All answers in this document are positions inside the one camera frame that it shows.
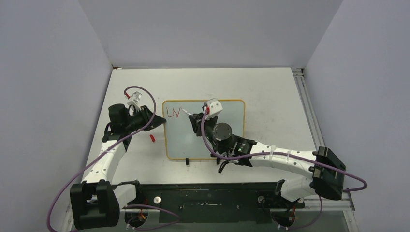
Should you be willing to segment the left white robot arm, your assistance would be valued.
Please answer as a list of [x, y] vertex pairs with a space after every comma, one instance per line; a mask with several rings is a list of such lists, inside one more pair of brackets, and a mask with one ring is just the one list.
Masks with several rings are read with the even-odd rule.
[[74, 226], [78, 230], [116, 226], [120, 210], [126, 204], [138, 208], [144, 194], [134, 188], [116, 191], [111, 182], [119, 161], [131, 142], [131, 133], [149, 131], [165, 124], [166, 119], [154, 114], [146, 105], [130, 114], [124, 104], [108, 108], [110, 122], [102, 138], [101, 158], [79, 184], [70, 188]]

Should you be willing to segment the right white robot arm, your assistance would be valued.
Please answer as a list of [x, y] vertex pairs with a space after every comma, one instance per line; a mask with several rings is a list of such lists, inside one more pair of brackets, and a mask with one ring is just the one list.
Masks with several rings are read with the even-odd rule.
[[215, 116], [202, 121], [203, 114], [189, 115], [193, 132], [202, 137], [211, 155], [247, 167], [270, 167], [297, 175], [278, 182], [273, 194], [276, 205], [286, 207], [291, 202], [317, 194], [328, 200], [342, 198], [345, 164], [329, 148], [320, 146], [313, 151], [296, 151], [265, 145], [232, 133], [227, 123]]

